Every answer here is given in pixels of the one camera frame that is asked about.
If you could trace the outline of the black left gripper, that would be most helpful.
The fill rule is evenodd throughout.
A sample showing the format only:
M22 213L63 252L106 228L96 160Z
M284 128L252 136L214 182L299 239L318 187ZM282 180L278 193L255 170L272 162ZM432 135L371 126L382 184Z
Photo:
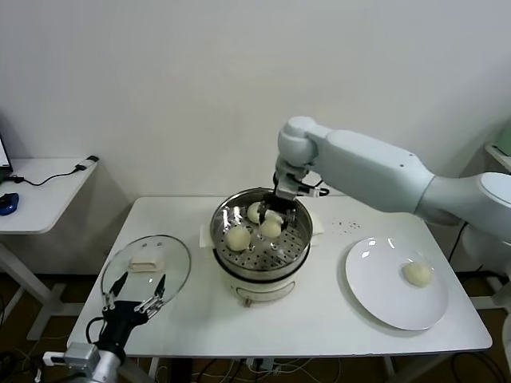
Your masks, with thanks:
M106 326L97 340L97 348L110 352L123 352L133 329L147 322L148 318L156 315L164 305L164 291L166 275L163 274L156 285L151 297L140 302L116 302L128 274L124 273L111 286L107 293L103 294L105 304L103 306L103 318Z

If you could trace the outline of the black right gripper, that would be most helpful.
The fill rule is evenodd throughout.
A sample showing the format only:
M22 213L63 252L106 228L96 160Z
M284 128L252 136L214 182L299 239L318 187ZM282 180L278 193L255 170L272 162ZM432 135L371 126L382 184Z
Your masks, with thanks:
M289 225L295 224L296 210L297 203L295 200L280 198L273 192L265 193L257 208L258 223L264 222L268 211L274 211L282 215L281 230L284 231Z

